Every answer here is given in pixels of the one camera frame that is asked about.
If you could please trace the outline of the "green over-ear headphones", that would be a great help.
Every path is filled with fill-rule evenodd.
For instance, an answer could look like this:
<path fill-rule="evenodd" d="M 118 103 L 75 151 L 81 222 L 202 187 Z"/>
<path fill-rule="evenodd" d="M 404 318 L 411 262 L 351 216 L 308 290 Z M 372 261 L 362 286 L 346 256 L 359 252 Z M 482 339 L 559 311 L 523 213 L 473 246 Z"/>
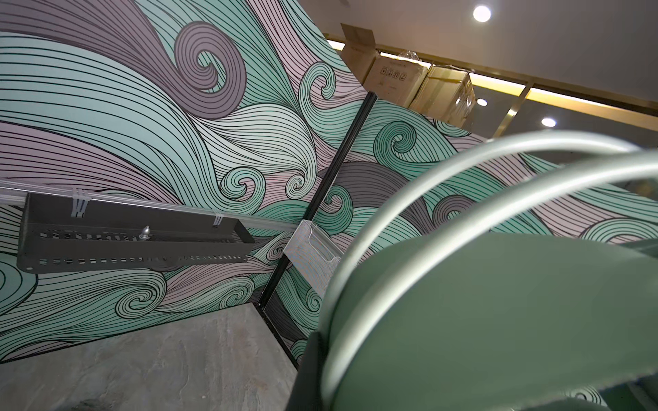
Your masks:
<path fill-rule="evenodd" d="M 582 152 L 372 256 L 415 200 L 517 153 Z M 490 140 L 425 171 L 363 226 L 334 270 L 289 410 L 605 410 L 657 406 L 657 242 L 502 234 L 569 194 L 657 174 L 657 153 L 593 133 Z"/>

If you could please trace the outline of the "black perforated metal tray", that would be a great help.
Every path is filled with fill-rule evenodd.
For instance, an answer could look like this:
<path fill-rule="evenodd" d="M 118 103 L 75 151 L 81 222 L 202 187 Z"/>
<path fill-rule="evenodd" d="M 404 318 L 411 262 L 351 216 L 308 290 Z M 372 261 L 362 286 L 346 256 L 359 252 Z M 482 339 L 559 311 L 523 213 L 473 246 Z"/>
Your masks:
<path fill-rule="evenodd" d="M 244 262 L 255 239 L 238 219 L 30 194 L 18 241 L 24 272 L 98 271 Z"/>

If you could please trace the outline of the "clear plastic wall holder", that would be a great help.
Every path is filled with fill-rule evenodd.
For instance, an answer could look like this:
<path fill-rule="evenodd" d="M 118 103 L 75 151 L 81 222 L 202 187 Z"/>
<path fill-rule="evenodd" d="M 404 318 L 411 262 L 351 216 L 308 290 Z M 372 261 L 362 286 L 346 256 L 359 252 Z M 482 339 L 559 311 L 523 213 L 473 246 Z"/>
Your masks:
<path fill-rule="evenodd" d="M 302 220 L 285 246 L 284 255 L 323 299 L 343 252 L 317 224 Z"/>

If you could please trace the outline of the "black corner frame post right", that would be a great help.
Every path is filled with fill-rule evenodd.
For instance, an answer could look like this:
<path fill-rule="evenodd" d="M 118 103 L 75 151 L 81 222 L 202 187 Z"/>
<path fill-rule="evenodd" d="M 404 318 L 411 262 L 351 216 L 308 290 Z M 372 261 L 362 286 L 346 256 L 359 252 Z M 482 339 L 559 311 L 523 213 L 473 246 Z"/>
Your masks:
<path fill-rule="evenodd" d="M 331 164 L 327 168 L 327 172 L 323 176 L 319 188 L 316 190 L 314 197 L 308 204 L 308 207 L 305 213 L 303 214 L 303 220 L 312 220 L 315 217 L 315 214 L 317 214 L 318 210 L 320 209 L 320 205 L 322 204 L 322 201 L 325 200 L 329 189 L 331 188 L 337 175 L 339 174 L 342 164 L 347 158 L 347 155 L 350 153 L 351 147 L 353 147 L 356 138 L 358 137 L 363 125 L 368 119 L 368 115 L 370 111 L 372 111 L 377 100 L 378 97 L 374 92 L 367 93 L 363 103 L 361 104 L 358 112 L 356 113 L 353 122 L 351 123 L 351 126 L 348 128 L 344 140 L 342 141 L 341 145 L 339 146 L 339 149 L 334 155 Z M 277 264 L 272 274 L 272 277 L 270 277 L 267 286 L 262 292 L 260 296 L 260 300 L 257 303 L 257 307 L 260 308 L 261 310 L 265 310 L 265 308 L 267 307 L 267 304 L 271 300 L 272 295 L 274 294 L 277 286 L 279 285 L 279 281 L 281 277 L 283 277 L 284 271 L 288 267 L 289 263 L 290 260 L 286 255 L 284 255 L 279 260 L 279 263 Z"/>

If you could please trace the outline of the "cardboard boxes behind wall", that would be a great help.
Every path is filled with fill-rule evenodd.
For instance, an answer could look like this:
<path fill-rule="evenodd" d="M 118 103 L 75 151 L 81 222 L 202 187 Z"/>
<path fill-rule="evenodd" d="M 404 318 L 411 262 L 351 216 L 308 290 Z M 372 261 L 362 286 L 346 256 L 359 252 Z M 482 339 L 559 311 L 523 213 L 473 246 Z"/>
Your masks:
<path fill-rule="evenodd" d="M 412 51 L 392 58 L 377 51 L 374 33 L 341 25 L 340 56 L 364 88 L 379 99 L 462 128 L 476 104 L 471 75 L 463 70 L 426 66 Z"/>

